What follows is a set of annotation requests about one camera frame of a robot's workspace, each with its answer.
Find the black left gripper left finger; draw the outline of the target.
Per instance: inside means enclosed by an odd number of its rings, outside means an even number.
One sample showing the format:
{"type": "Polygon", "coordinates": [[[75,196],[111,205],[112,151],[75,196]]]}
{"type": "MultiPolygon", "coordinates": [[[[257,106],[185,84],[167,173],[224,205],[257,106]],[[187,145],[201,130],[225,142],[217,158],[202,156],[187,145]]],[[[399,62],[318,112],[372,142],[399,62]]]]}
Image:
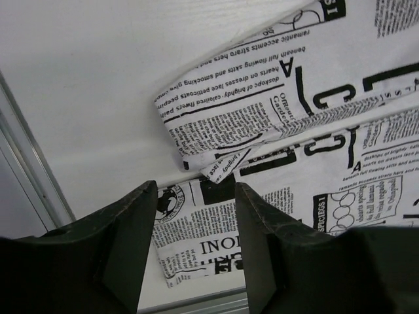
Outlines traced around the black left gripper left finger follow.
{"type": "Polygon", "coordinates": [[[157,205],[147,181],[40,237],[2,237],[1,312],[136,313],[157,205]]]}

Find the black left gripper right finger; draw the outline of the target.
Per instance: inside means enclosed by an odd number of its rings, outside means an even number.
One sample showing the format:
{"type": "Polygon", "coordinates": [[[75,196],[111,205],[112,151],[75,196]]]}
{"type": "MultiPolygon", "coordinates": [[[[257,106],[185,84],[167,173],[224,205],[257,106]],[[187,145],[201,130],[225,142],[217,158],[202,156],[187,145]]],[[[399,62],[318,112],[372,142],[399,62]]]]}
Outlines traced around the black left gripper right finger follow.
{"type": "Polygon", "coordinates": [[[235,186],[251,313],[417,313],[418,229],[317,231],[235,186]]]}

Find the newspaper print trousers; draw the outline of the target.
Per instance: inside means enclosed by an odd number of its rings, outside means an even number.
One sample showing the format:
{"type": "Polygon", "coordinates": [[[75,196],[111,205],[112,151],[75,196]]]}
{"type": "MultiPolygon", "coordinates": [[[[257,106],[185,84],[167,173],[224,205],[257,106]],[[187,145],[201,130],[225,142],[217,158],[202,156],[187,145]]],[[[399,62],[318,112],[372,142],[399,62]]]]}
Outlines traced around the newspaper print trousers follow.
{"type": "Polygon", "coordinates": [[[152,241],[169,287],[242,268],[235,186],[336,236],[415,226],[418,2],[314,1],[201,63],[155,107],[187,171],[152,241]]]}

